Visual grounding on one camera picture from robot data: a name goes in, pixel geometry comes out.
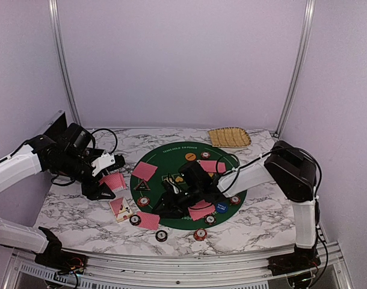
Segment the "brown poker chip stack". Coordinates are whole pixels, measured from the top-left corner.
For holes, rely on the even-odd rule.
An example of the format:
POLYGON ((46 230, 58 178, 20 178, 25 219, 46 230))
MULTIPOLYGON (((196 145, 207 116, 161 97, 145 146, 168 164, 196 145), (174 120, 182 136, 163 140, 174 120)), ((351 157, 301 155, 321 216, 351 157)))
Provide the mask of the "brown poker chip stack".
POLYGON ((168 239, 168 234, 164 230, 159 230, 156 232, 155 238, 158 242, 165 242, 168 239))

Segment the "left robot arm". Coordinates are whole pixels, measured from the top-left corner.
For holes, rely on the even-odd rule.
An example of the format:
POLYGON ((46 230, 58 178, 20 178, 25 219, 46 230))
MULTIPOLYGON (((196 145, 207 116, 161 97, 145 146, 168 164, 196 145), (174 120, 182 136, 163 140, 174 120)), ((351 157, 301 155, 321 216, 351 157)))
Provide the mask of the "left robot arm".
MULTIPOLYGON (((78 153, 68 152, 49 137, 39 135, 24 141, 16 151, 0 159, 0 193, 29 176, 53 171, 80 182, 89 200, 112 199, 115 197, 112 191, 99 180, 101 171, 115 163, 113 154, 102 154, 88 163, 78 153)), ((67 262, 62 244, 45 228, 23 226, 0 218, 0 244, 43 254, 55 268, 67 262)))

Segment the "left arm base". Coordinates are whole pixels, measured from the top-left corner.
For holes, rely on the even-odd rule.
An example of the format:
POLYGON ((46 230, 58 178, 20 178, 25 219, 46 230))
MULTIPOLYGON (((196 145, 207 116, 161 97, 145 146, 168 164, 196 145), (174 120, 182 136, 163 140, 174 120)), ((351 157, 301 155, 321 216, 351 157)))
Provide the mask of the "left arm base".
POLYGON ((66 251, 38 253, 34 260, 37 264, 57 269, 60 275, 66 273, 83 273, 87 257, 83 254, 66 251))

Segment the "orange chip stack top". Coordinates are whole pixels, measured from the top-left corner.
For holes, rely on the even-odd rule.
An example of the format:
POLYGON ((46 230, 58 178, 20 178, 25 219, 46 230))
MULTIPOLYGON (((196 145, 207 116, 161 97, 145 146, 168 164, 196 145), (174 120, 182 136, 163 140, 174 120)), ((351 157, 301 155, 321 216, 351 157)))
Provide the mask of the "orange chip stack top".
POLYGON ((208 151, 204 151, 204 152, 201 153, 201 158, 204 159, 204 160, 209 159, 210 156, 211 156, 211 153, 208 152, 208 151))

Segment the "single red playing card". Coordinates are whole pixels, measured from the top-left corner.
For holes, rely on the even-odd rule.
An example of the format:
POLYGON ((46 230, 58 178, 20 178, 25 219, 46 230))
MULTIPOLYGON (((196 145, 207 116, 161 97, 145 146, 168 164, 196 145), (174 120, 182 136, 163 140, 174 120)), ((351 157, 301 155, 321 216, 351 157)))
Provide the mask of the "single red playing card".
POLYGON ((149 163, 140 161, 132 172, 132 176, 149 181, 157 171, 158 167, 149 163))

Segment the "orange poker chip stack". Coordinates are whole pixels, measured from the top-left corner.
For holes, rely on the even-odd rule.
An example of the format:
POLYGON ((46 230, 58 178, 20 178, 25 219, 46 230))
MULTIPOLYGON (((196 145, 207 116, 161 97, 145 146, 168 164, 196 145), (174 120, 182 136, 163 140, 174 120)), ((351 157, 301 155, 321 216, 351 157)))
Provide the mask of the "orange poker chip stack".
POLYGON ((207 237, 207 231, 205 229, 203 229, 203 228, 197 229, 193 233, 193 237, 197 241, 203 241, 207 237))

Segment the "triangular all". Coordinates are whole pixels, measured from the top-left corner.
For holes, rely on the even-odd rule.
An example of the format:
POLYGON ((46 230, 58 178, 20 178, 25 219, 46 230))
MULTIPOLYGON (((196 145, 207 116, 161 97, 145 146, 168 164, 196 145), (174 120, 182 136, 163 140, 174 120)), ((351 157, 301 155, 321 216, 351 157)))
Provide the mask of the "triangular all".
POLYGON ((134 188, 135 191, 150 191, 150 187, 144 179, 142 179, 134 188))

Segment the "red playing card deck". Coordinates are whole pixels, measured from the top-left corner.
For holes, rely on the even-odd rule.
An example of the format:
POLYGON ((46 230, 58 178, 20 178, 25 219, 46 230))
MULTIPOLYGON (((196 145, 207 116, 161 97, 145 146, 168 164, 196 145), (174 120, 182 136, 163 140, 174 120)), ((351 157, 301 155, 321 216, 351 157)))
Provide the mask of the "red playing card deck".
POLYGON ((99 182, 100 184, 106 184, 113 192, 126 189, 125 179, 119 172, 104 176, 99 182))

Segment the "blue small blind button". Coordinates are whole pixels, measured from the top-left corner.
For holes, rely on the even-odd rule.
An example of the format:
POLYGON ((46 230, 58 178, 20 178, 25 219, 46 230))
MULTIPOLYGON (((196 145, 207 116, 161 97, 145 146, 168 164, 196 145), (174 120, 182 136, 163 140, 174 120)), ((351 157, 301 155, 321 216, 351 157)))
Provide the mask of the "blue small blind button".
POLYGON ((216 212, 220 213, 220 214, 224 214, 228 211, 229 206, 228 204, 224 203, 224 202, 220 202, 215 206, 216 212))

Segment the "orange big blind button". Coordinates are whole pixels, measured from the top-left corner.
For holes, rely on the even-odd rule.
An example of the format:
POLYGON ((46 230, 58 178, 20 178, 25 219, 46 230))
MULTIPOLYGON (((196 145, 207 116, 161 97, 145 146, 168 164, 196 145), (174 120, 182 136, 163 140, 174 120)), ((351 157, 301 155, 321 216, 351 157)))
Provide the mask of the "orange big blind button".
POLYGON ((195 153, 189 152, 187 154, 185 154, 185 159, 187 161, 195 161, 197 159, 197 156, 195 153))

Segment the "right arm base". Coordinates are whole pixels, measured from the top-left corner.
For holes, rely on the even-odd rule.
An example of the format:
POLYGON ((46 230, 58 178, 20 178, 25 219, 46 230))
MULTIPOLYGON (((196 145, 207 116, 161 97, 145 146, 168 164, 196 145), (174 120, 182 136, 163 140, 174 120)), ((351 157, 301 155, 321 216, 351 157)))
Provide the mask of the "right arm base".
POLYGON ((311 269, 320 264, 321 261, 315 249, 295 247, 293 253, 269 257, 267 268, 273 276, 278 276, 311 269))

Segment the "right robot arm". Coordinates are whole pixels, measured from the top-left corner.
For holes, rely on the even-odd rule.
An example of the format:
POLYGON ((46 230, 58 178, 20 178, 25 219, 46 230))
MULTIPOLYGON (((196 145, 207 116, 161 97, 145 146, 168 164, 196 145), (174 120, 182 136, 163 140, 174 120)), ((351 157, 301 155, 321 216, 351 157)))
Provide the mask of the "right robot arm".
POLYGON ((294 212, 297 250, 290 254, 289 265, 301 270, 311 262, 319 222, 316 191, 321 168, 308 152, 277 141, 269 152, 228 172, 216 172, 211 177, 198 162, 190 161, 179 169, 179 174, 187 187, 180 188, 167 179, 163 181, 165 192, 152 207, 152 213, 165 219, 180 219, 201 200, 217 204, 274 181, 291 202, 294 212))

